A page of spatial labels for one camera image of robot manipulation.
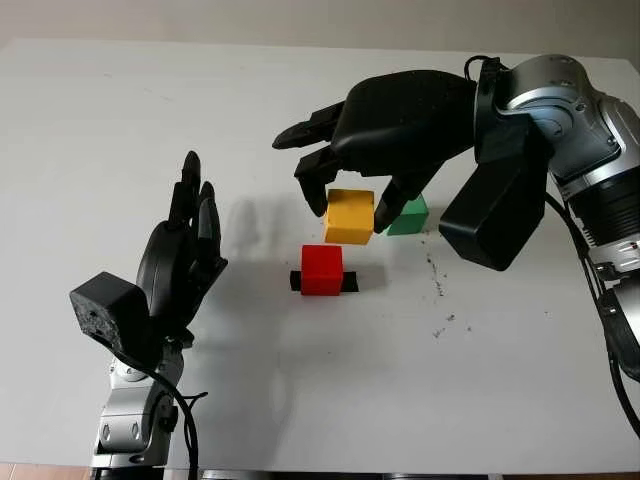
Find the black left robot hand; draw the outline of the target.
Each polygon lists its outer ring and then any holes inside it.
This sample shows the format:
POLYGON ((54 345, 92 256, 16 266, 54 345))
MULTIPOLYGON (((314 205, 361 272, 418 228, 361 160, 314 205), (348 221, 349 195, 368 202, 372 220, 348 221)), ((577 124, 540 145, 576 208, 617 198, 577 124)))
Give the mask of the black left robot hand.
POLYGON ((168 218, 152 231, 136 279, 161 338, 192 346, 188 326, 227 265, 214 187, 201 179, 200 158, 190 151, 173 188, 168 218))

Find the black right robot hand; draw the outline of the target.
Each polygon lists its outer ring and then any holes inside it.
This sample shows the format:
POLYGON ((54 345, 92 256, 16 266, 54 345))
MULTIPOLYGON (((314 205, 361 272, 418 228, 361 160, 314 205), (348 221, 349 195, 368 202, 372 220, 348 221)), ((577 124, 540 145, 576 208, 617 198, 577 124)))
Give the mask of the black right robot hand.
POLYGON ((437 70, 371 77, 345 100, 315 111, 274 139, 276 150, 322 143, 295 169, 316 216, 328 209, 326 187, 339 172, 390 179, 374 212, 373 230, 384 231, 441 166, 474 144, 476 83, 437 70))

